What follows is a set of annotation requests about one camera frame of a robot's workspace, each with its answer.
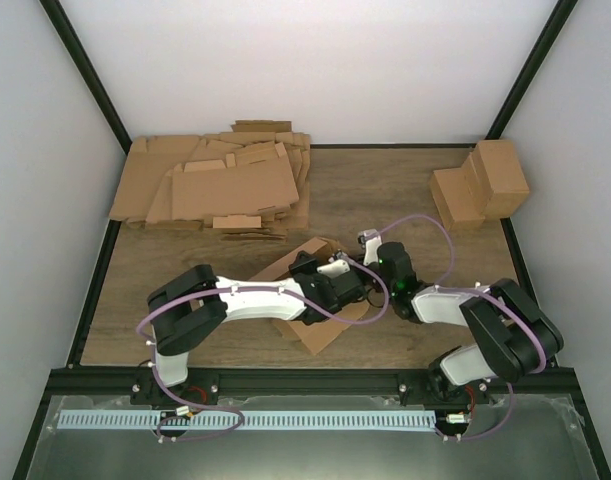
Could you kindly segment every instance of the black end effector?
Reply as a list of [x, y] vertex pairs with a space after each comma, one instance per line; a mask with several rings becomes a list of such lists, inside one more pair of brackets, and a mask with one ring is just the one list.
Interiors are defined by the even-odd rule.
[[[217, 280], [210, 265], [197, 265], [150, 294], [149, 311], [184, 295], [216, 288]], [[158, 353], [172, 356], [189, 352], [225, 320], [227, 304], [218, 295], [201, 300], [203, 306], [196, 310], [184, 302], [152, 320]]]
[[[547, 316], [514, 280], [502, 279], [490, 287], [490, 294], [525, 322], [551, 358], [563, 348], [563, 337]], [[506, 382], [516, 382], [538, 367], [538, 352], [516, 324], [505, 326], [501, 312], [486, 300], [474, 297], [460, 310], [481, 349], [485, 361]]]
[[[296, 261], [289, 266], [294, 280], [308, 300], [330, 313], [338, 313], [345, 305], [364, 300], [367, 292], [354, 270], [335, 278], [318, 273], [318, 260], [307, 252], [299, 252]], [[327, 317], [308, 306], [298, 317], [305, 325], [323, 322]]]
[[419, 280], [412, 267], [412, 259], [400, 242], [386, 242], [378, 247], [378, 274], [387, 285], [390, 300], [396, 314], [412, 322], [420, 323], [414, 314], [414, 296], [429, 286]]

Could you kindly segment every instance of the gray floor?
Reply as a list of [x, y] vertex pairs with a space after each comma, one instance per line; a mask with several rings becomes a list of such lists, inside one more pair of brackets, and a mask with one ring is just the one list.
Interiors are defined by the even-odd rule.
[[[30, 479], [597, 478], [579, 419], [564, 398], [518, 396], [501, 431], [462, 444], [444, 444], [431, 433], [235, 432], [218, 440], [159, 445], [148, 431], [54, 429], [60, 408], [81, 408], [66, 400], [52, 406]], [[275, 408], [276, 400], [268, 408]], [[95, 408], [117, 405], [95, 403]], [[472, 429], [489, 428], [503, 413], [477, 407]]]

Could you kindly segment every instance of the wooden tabletop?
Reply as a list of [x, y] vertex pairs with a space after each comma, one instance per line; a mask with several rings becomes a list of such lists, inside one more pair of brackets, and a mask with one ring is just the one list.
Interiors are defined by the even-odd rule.
[[[147, 314], [150, 292], [199, 263], [217, 275], [246, 280], [312, 236], [340, 240], [356, 251], [356, 234], [410, 213], [438, 218], [428, 188], [433, 170], [460, 166], [467, 149], [314, 149], [311, 228], [287, 243], [221, 241], [213, 232], [146, 231], [122, 227], [103, 285], [83, 365], [136, 365], [148, 349], [134, 327]], [[498, 221], [452, 234], [456, 267], [447, 286], [515, 278]], [[385, 234], [403, 242], [419, 278], [431, 282], [447, 268], [449, 251], [436, 226], [422, 220]], [[269, 320], [228, 322], [190, 354], [210, 367], [424, 368], [442, 353], [471, 343], [466, 328], [415, 325], [393, 311], [343, 332], [316, 356], [283, 339]]]

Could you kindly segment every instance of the robotic arm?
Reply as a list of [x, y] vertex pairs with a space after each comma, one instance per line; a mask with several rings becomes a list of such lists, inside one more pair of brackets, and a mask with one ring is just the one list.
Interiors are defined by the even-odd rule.
[[[415, 323], [462, 325], [471, 330], [475, 344], [447, 352], [429, 366], [431, 387], [442, 398], [481, 378], [515, 382], [539, 366], [539, 347], [546, 358], [563, 347], [556, 327], [513, 280], [474, 289], [443, 289], [417, 278], [401, 243], [382, 243], [375, 230], [361, 232], [359, 243], [364, 253], [355, 260], [384, 282], [399, 317]], [[216, 276], [209, 265], [199, 265], [153, 292], [148, 298], [150, 312], [189, 293], [213, 292], [201, 298], [196, 308], [183, 302], [152, 321], [155, 362], [163, 383], [173, 386], [185, 381], [189, 351], [221, 323], [269, 317], [311, 325], [328, 317], [308, 303], [334, 314], [345, 305], [364, 300], [367, 286], [382, 290], [373, 276], [352, 267], [344, 258], [341, 253], [330, 263], [319, 265], [315, 257], [300, 252], [290, 265], [292, 277], [278, 282], [231, 280]], [[478, 292], [493, 296], [509, 308], [539, 345], [516, 324], [507, 325], [499, 308]]]

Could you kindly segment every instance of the stack of flattened cardboard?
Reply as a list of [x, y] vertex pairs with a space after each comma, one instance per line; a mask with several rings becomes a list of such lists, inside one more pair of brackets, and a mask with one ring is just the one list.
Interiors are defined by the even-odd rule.
[[510, 140], [483, 140], [460, 168], [435, 170], [429, 182], [448, 230], [478, 228], [508, 218], [527, 199], [525, 181]]
[[237, 120], [232, 130], [137, 138], [110, 218], [213, 228], [224, 239], [284, 239], [309, 228], [309, 135], [268, 120]]

